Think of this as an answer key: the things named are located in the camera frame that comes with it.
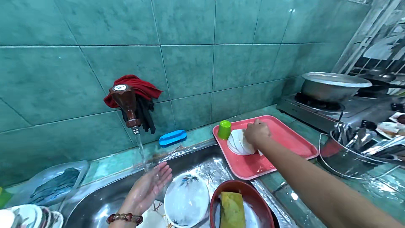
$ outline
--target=red bowl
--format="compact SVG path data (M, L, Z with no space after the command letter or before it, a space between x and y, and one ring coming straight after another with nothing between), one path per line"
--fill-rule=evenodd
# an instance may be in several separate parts
M212 195L209 206L209 221L212 228L215 228L215 211L218 203L220 203L218 197L223 191L242 194L243 200L252 206L253 211L259 217L261 227L274 228L274 221L273 217L271 216L270 208L262 196L249 184L235 180L223 182L218 186Z

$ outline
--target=red plastic tray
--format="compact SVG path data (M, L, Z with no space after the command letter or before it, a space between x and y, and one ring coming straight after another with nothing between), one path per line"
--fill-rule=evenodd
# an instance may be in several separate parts
M311 159L319 155L317 148L304 139L302 136L297 134L287 125L283 124L274 116L260 116L247 120L241 120L233 122L231 125L231 130L235 129L246 129L248 123L253 123L255 119L260 119L265 122L270 129L272 138L290 149L295 154L301 156L305 159ZM224 153L225 159L229 164L230 169L242 180L251 180L258 176L268 174L270 172L276 171L272 163L270 163L267 158L263 155L260 156L258 153L252 155L237 155L234 154L227 145L227 140L223 140L217 136L219 125L212 129L215 139L220 145L222 152Z

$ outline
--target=red cloth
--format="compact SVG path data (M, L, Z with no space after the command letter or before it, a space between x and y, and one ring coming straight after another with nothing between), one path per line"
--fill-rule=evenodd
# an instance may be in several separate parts
M126 84L129 86L132 86L135 89L135 94L138 94L148 101L150 101L152 98L157 99L160 94L163 92L161 90L158 90L153 84L143 81L139 79L139 77L133 75L133 74L128 74L120 77L119 79L115 80L114 85L119 85L119 84ZM119 105L114 101L114 99L111 97L111 94L108 94L104 98L105 104L110 107L110 108L118 108Z

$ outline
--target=water stream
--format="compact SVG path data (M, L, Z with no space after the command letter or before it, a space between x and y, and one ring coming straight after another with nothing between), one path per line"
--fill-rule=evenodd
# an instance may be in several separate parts
M142 166L145 172L149 171L149 166L146 164L146 159L145 159L145 151L143 150L143 145L141 141L141 134L135 134L135 139L139 147L139 153L141 154L142 157Z

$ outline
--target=blue soap dish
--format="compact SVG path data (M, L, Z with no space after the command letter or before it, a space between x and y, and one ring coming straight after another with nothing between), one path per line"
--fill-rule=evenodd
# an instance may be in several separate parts
M187 133L184 130L177 130L177 131L167 133L166 135L163 135L162 137L160 137L159 144L161 145L161 147L164 148L164 147L176 144L178 142L182 142L182 141L186 140L186 138L187 138Z

